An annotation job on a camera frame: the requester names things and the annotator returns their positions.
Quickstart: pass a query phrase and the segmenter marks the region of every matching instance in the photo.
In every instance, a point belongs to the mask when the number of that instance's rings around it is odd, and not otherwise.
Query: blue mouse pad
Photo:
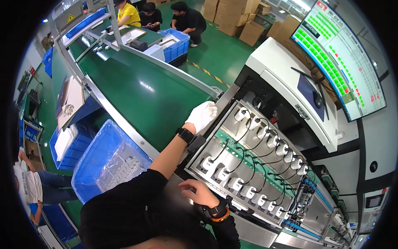
[[[312,108],[316,111],[318,116],[321,118],[322,122],[324,122],[325,107],[323,106],[320,109],[318,109],[318,107],[315,105],[314,95],[312,94],[312,92],[313,91],[318,92],[318,90],[315,89],[314,86],[308,81],[307,77],[300,75],[300,78],[298,80],[297,89],[308,100],[308,102],[311,104]]]

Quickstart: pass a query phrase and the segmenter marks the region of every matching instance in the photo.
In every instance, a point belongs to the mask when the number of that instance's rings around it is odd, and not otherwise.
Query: colorful bracelet
[[[229,209],[226,207],[226,214],[223,217],[218,218],[218,219],[210,218],[210,220],[213,222],[221,222],[221,221],[225,220],[228,216],[229,216]]]

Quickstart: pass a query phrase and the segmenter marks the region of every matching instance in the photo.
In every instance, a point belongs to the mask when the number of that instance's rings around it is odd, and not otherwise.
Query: black shirt
[[[173,15],[173,19],[177,20],[177,30],[184,31],[187,28],[197,28],[201,31],[206,30],[206,20],[203,18],[202,14],[195,9],[188,8],[184,16]]]
[[[163,23],[162,13],[160,12],[159,9],[155,9],[151,16],[145,15],[143,11],[141,11],[139,14],[141,19],[141,26],[146,26],[148,23],[154,24],[155,22],[160,22],[161,24]],[[155,28],[157,30],[160,30],[160,25],[156,26]]]
[[[165,201],[162,190],[167,182],[160,172],[149,169],[90,199],[80,211],[84,247],[119,249],[167,235],[183,240],[190,249],[240,248],[232,216],[210,223],[216,240],[197,217]]]

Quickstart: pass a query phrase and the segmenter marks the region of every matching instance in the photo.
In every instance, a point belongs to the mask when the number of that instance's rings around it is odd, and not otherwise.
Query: computer screen
[[[325,2],[315,2],[291,39],[329,81],[348,122],[386,106],[368,54],[349,26]]]

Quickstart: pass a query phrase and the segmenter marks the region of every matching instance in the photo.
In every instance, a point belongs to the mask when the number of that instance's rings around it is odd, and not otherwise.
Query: white t-shirt
[[[21,159],[18,157],[18,162],[14,165],[14,174],[18,180],[19,191],[23,207],[28,215],[31,210],[28,204],[43,201],[43,190],[41,188],[40,176],[37,172],[26,171],[21,168]]]

